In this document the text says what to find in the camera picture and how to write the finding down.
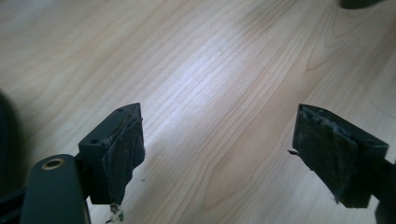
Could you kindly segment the black rack base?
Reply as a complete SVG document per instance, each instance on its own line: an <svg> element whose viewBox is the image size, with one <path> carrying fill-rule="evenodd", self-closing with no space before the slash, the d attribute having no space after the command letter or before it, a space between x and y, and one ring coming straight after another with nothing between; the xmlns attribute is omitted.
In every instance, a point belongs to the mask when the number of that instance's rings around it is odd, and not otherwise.
<svg viewBox="0 0 396 224"><path fill-rule="evenodd" d="M361 9L373 6L382 0L339 0L341 8L344 9Z"/></svg>

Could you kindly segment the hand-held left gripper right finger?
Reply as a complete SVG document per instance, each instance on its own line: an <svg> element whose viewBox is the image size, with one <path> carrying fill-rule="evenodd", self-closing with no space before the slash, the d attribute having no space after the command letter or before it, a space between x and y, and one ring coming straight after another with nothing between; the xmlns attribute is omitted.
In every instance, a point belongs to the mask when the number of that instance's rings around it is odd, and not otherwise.
<svg viewBox="0 0 396 224"><path fill-rule="evenodd" d="M300 104L290 152L347 208L389 202L389 145L334 113Z"/></svg>

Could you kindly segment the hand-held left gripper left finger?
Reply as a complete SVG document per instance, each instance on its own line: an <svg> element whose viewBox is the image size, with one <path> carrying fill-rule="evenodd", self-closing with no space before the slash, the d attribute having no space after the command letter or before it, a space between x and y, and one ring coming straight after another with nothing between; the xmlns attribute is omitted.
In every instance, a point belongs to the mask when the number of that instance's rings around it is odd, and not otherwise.
<svg viewBox="0 0 396 224"><path fill-rule="evenodd" d="M78 143L83 195L110 206L111 222L122 222L120 209L134 169L145 159L139 103L115 109Z"/></svg>

